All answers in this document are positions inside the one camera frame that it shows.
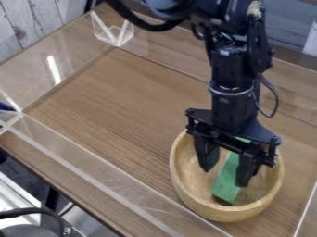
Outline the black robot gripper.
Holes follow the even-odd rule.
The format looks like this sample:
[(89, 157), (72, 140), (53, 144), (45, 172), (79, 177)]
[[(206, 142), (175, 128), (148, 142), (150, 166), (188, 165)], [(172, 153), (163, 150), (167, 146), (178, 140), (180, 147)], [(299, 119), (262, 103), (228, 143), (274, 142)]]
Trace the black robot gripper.
[(194, 138), (198, 164), (210, 172), (219, 162), (220, 149), (239, 154), (236, 186), (246, 187), (262, 165), (275, 165), (275, 149), (281, 138), (258, 122), (259, 85), (222, 88), (214, 83), (211, 109), (188, 108), (186, 133)]

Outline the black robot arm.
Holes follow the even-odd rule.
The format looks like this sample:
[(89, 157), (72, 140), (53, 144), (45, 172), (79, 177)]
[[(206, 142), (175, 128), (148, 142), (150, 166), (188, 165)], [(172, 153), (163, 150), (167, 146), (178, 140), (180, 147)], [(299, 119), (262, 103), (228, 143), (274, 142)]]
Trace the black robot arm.
[(238, 154), (235, 183), (249, 185), (261, 166), (275, 164), (281, 138), (258, 121), (259, 88), (271, 83), (263, 72), (273, 66), (273, 49), (266, 36), (266, 11), (261, 0), (142, 0), (164, 19), (160, 24), (143, 20), (123, 0), (104, 0), (117, 14), (139, 28), (160, 32), (182, 22), (204, 42), (211, 79), (211, 108), (190, 108), (187, 134), (202, 170), (212, 169), (219, 150)]

